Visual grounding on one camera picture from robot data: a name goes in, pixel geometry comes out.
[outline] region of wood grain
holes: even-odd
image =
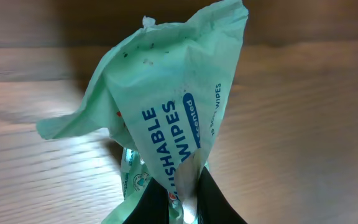
[[[106,130],[44,141],[34,123],[77,109],[144,14],[185,21],[210,2],[0,0],[0,224],[94,224],[122,201]],[[358,1],[244,3],[213,177],[249,223],[358,224]]]

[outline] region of wooden table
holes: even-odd
[[[44,141],[34,123],[77,109],[143,14],[185,21],[209,3],[0,0],[0,224],[94,224],[122,202],[105,130]],[[358,223],[358,1],[245,4],[213,177],[249,223]]]

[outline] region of plastic package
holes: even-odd
[[[145,17],[144,28],[101,59],[80,108],[39,121],[39,134],[58,139],[108,128],[147,165],[137,184],[151,176],[177,198],[177,167],[195,152],[205,164],[218,135],[247,16],[241,0],[224,0],[185,23]],[[124,189],[128,203],[141,193]]]

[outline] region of package logo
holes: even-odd
[[[172,204],[174,204],[174,205],[179,204],[178,198],[171,192],[169,192],[169,199],[171,200]]]
[[[149,174],[144,172],[143,174],[137,174],[134,177],[134,188],[136,191],[140,191],[146,186],[147,178],[149,177]]]

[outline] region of blue label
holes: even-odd
[[[183,96],[183,105],[185,106],[187,118],[189,119],[191,131],[193,132],[193,136],[194,136],[194,140],[196,141],[197,148],[201,148],[198,114],[192,94],[186,93]]]

